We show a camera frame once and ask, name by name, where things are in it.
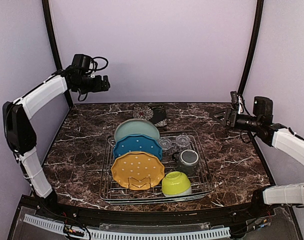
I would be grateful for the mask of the grey mug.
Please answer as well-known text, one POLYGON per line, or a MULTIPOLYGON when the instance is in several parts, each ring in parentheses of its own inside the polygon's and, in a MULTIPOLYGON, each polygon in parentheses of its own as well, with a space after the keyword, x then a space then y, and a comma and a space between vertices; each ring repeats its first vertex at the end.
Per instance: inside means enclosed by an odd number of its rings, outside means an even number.
POLYGON ((191 176, 197 172, 200 157, 198 153, 192 149, 177 151, 172 154, 172 159, 176 163, 176 170, 191 176))

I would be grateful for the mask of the light green flower plate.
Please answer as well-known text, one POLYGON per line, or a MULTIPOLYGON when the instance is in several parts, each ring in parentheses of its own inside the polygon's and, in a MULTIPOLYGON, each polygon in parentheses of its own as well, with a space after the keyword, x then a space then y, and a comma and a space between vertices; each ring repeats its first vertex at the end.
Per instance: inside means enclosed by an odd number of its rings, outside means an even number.
POLYGON ((114 140, 119 141, 127 135, 146 135, 155 140, 160 139, 158 128, 151 122, 133 118, 119 124, 114 133, 114 140))

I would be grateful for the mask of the blue dotted plate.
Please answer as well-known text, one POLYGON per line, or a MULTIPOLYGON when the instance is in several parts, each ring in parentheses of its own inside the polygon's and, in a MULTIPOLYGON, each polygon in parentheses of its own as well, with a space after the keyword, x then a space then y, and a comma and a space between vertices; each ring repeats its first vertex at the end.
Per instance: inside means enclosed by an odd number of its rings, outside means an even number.
POLYGON ((163 149, 158 141, 144 134, 130 134, 116 142, 113 149, 114 159, 132 152, 146 152, 163 158, 163 149))

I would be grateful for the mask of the yellow dotted plate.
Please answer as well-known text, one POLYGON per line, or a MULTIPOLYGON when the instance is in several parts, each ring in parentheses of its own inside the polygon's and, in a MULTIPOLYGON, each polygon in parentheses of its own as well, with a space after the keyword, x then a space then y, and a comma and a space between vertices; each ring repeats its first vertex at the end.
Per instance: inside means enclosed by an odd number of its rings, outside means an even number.
POLYGON ((116 158, 111 173, 121 187, 140 191, 156 187, 165 177, 165 167, 156 156, 134 151, 116 158))

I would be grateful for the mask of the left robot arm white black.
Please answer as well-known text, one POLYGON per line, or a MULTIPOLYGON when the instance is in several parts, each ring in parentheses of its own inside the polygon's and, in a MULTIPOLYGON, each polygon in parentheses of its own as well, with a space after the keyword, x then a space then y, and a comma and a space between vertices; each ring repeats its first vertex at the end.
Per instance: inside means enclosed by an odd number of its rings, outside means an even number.
POLYGON ((48 182, 37 154, 37 135, 31 124, 33 116, 59 95, 69 91, 78 93, 78 101, 87 98, 88 93, 106 92, 110 83, 106 75, 97 71, 106 69, 109 61, 102 56, 74 55, 71 65, 60 69, 34 89, 3 105, 3 126, 8 147, 22 168, 25 179, 34 193, 42 198, 54 197, 54 190, 48 182))

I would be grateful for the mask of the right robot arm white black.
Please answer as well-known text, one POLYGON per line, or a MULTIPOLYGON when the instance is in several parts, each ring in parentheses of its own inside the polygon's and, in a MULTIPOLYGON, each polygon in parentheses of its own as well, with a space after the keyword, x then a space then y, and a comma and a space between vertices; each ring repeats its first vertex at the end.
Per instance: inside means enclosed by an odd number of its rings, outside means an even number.
MULTIPOLYGON (((231 92, 232 107, 210 113, 210 117, 224 127, 252 132, 266 145, 284 152, 304 167, 304 138, 291 128, 273 123, 273 101, 256 96, 253 114, 246 110, 243 98, 231 92)), ((304 182, 289 185, 275 185, 256 190, 252 195, 255 204, 297 205, 304 207, 304 182)))

